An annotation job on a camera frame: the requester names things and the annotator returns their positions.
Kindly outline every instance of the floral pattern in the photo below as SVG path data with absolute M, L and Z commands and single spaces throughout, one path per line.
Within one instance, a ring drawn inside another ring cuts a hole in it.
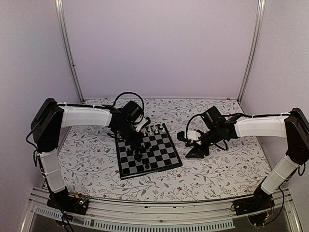
M 114 139 L 108 128 L 72 127 L 58 159 L 69 191 L 92 197 L 131 201 L 198 201 L 251 194 L 270 172 L 270 166 L 255 137 L 232 139 L 229 150 L 210 147 L 204 159 L 186 159 L 190 148 L 176 139 L 189 118 L 215 105 L 222 114 L 242 112 L 232 100 L 145 99 L 145 116 L 152 123 L 165 123 L 183 166 L 120 180 Z M 113 99 L 88 100 L 87 104 L 111 104 Z M 119 99 L 121 107 L 128 99 Z M 190 129 L 207 131 L 199 118 Z

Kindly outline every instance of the white cylinder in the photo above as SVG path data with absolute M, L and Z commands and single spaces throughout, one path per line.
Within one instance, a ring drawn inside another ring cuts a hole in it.
M 266 177 L 261 185 L 261 189 L 268 195 L 272 194 L 294 171 L 298 164 L 290 157 L 283 157 L 274 170 Z
M 57 193 L 64 190 L 65 185 L 60 172 L 57 149 L 50 152 L 42 152 L 39 154 L 39 157 L 44 169 L 44 173 L 42 174 L 45 175 L 51 191 Z

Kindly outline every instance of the metal frame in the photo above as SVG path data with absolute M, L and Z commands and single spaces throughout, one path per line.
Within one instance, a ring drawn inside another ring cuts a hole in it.
M 78 77 L 77 77 L 77 71 L 75 69 L 74 61 L 73 61 L 73 56 L 70 48 L 70 43 L 69 43 L 69 38 L 68 38 L 68 32 L 67 32 L 67 27 L 66 27 L 66 22 L 64 18 L 64 12 L 63 12 L 63 5 L 62 5 L 62 0 L 55 0 L 56 3 L 56 11 L 57 11 L 57 17 L 59 21 L 59 26 L 60 26 L 60 32 L 62 35 L 62 41 L 64 44 L 64 48 L 67 54 L 67 59 L 73 79 L 73 84 L 75 87 L 76 94 L 78 96 L 78 99 L 80 102 L 84 102 L 84 97 L 81 89 L 81 85 L 79 83 Z
M 302 232 L 295 206 L 287 188 L 284 209 L 290 228 Z M 59 210 L 46 206 L 48 190 L 34 187 L 27 203 L 27 213 L 21 232 L 28 232 L 35 214 L 55 220 L 61 220 Z M 273 194 L 275 208 L 282 204 L 282 194 Z M 234 228 L 233 219 L 247 217 L 236 216 L 230 210 L 234 199 L 196 202 L 133 202 L 113 199 L 90 198 L 89 209 L 85 216 L 74 216 L 74 225 L 103 231 L 139 231 L 139 232 L 185 232 L 185 231 L 221 231 Z
M 241 104 L 242 101 L 243 101 L 243 98 L 244 98 L 244 95 L 245 95 L 245 92 L 246 92 L 246 88 L 247 88 L 247 85 L 248 85 L 250 73 L 251 73 L 251 70 L 252 70 L 253 60 L 254 60 L 254 56 L 255 56 L 255 52 L 256 52 L 256 48 L 257 48 L 257 43 L 258 43 L 258 40 L 259 40 L 260 31 L 261 31 L 262 22 L 263 22 L 264 7 L 265 7 L 265 0 L 259 0 L 258 6 L 257 6 L 254 33 L 253 33 L 253 39 L 252 39 L 252 43 L 251 43 L 249 58 L 248 58 L 248 62 L 247 62 L 246 70 L 245 70 L 245 75 L 243 77 L 241 87 L 240 87 L 240 91 L 239 91 L 238 98 L 237 98 L 239 104 Z

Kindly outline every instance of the black chessboard square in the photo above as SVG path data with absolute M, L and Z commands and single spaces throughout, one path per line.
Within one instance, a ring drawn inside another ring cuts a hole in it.
M 148 131 L 150 127 L 146 127 L 147 132 L 141 143 L 143 148 L 137 154 L 130 149 L 127 141 L 117 139 L 119 135 L 116 135 L 120 179 L 161 172 L 183 165 L 166 125 L 158 124 L 156 127 L 159 133 L 153 131 L 152 135 Z M 142 155 L 140 162 L 136 160 L 137 155 Z

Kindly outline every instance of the robotic arm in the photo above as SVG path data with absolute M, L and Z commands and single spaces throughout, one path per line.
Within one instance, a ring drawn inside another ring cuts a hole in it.
M 289 113 L 280 115 L 247 116 L 239 113 L 228 115 L 231 117 L 226 120 L 226 116 L 221 115 L 213 106 L 199 116 L 210 131 L 203 133 L 186 129 L 186 132 L 181 131 L 177 134 L 177 138 L 186 142 L 186 146 L 194 146 L 186 155 L 187 158 L 208 156 L 209 147 L 222 140 L 225 142 L 246 136 L 276 136 L 287 139 L 286 155 L 257 187 L 253 196 L 234 201 L 237 215 L 264 210 L 270 205 L 273 207 L 271 194 L 309 159 L 309 123 L 299 108 L 293 108 Z
M 119 132 L 131 149 L 136 150 L 143 137 L 140 129 L 149 123 L 149 118 L 143 118 L 143 110 L 133 101 L 116 109 L 110 105 L 66 104 L 51 98 L 45 100 L 31 123 L 30 134 L 33 134 L 37 148 L 35 162 L 39 162 L 50 192 L 47 205 L 78 214 L 85 214 L 88 207 L 86 196 L 78 194 L 71 197 L 64 185 L 57 158 L 61 128 L 89 125 L 109 127 L 114 133 Z

